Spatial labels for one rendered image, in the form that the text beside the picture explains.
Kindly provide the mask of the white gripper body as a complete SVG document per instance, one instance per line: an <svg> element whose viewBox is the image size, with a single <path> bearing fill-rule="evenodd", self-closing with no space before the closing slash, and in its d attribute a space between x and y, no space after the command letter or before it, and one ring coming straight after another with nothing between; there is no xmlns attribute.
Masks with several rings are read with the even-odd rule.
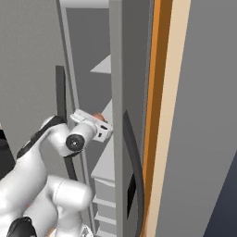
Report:
<svg viewBox="0 0 237 237"><path fill-rule="evenodd" d="M70 115L70 118L75 122L82 122L83 120L86 119L93 121L94 123L106 121L104 118L100 119L80 109L76 109L75 112Z"/></svg>

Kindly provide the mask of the grey freezer door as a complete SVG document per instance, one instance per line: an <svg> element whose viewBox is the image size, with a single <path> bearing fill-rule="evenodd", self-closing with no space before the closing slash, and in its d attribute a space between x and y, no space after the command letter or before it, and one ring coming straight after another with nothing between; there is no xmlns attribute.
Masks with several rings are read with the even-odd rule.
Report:
<svg viewBox="0 0 237 237"><path fill-rule="evenodd" d="M65 52L59 0L0 0L0 180L16 165L17 154L56 109L56 66ZM56 158L41 146L47 172Z"/></svg>

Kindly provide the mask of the grey fridge door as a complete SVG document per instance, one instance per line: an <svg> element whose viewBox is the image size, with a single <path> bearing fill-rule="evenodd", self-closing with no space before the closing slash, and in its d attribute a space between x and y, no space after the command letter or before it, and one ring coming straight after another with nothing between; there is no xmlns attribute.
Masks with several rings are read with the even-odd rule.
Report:
<svg viewBox="0 0 237 237"><path fill-rule="evenodd" d="M117 237L134 237L137 195L127 216L131 160L123 138L128 111L143 167L153 0L109 0Z"/></svg>

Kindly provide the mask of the grey fridge interior with shelves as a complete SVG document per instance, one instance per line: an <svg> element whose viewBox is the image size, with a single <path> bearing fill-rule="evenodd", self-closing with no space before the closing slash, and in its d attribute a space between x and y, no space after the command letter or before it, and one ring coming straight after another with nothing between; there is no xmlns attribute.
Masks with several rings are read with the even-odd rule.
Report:
<svg viewBox="0 0 237 237"><path fill-rule="evenodd" d="M112 116L108 0L60 0L74 104L89 114ZM114 141L91 141L81 153L96 237L117 237Z"/></svg>

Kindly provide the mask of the orange and beige cabinet panel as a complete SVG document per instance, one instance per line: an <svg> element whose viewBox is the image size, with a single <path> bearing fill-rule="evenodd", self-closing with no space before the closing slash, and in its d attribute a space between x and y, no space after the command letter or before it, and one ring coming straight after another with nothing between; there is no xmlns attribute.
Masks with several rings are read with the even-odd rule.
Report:
<svg viewBox="0 0 237 237"><path fill-rule="evenodd" d="M155 237L191 0L154 0L140 237Z"/></svg>

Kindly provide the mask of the grey cabinet side panel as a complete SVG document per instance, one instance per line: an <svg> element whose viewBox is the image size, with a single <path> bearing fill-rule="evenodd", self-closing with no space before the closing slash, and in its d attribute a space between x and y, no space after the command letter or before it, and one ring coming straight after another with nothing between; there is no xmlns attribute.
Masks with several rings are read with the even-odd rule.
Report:
<svg viewBox="0 0 237 237"><path fill-rule="evenodd" d="M237 0L192 0L157 237L237 237Z"/></svg>

